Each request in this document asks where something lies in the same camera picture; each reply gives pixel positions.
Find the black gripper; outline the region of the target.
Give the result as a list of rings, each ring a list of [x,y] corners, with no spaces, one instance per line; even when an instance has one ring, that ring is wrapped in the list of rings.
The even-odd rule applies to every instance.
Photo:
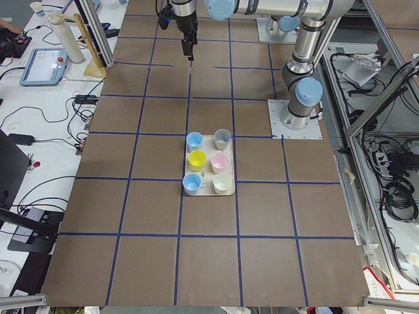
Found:
[[[198,31],[198,18],[196,13],[188,16],[176,16],[177,28],[184,34],[181,41],[183,54],[189,61],[194,60],[193,48],[198,44],[197,31]]]

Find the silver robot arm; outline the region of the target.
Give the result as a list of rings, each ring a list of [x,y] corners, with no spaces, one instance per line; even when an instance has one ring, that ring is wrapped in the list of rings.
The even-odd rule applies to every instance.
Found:
[[[301,19],[293,53],[282,70],[291,99],[281,112],[281,123],[290,130],[304,129],[313,108],[320,102],[323,88],[312,78],[315,59],[335,31],[339,19],[352,7],[352,1],[205,1],[211,18],[229,19],[233,14],[268,14]]]

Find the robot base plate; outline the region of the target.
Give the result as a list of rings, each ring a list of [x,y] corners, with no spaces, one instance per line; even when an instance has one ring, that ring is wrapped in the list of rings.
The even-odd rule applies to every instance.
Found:
[[[300,22],[299,17],[291,16],[257,18],[259,42],[295,44]]]
[[[318,113],[313,107],[310,116],[301,118],[291,114],[288,103],[288,99],[268,100],[272,137],[274,139],[322,140],[319,126],[322,107]]]

